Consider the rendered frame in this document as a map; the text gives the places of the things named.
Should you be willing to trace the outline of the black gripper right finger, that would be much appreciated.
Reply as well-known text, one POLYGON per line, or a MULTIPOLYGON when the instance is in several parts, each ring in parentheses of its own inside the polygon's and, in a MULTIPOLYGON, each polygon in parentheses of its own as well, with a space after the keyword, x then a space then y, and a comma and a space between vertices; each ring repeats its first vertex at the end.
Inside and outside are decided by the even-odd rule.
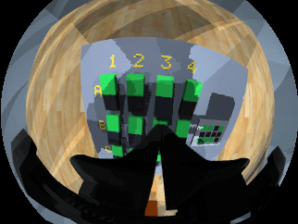
POLYGON ((235 160, 211 161, 197 154, 172 131, 167 124, 160 124, 161 170, 165 191, 165 210, 176 210, 207 183, 230 178, 243 172, 250 164, 247 157, 235 160))

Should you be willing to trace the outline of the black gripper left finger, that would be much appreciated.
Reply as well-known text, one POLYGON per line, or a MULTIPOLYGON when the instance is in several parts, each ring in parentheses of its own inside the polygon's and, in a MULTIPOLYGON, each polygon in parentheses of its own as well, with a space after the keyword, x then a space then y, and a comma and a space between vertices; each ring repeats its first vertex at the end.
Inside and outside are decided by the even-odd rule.
POLYGON ((140 194, 141 209, 146 209, 155 178, 160 138, 161 126, 156 123, 144 141, 120 159, 98 159, 78 154, 70 158, 70 164, 83 180, 140 194))

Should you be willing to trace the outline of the grey switch panel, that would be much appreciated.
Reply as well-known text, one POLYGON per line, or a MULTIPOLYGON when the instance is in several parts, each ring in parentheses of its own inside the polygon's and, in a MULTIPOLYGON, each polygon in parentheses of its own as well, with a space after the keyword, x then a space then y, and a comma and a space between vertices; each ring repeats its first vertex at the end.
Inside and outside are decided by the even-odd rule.
POLYGON ((205 160, 234 130, 248 68, 216 50, 161 37, 81 46, 83 108, 98 159, 120 159, 167 126, 205 160))

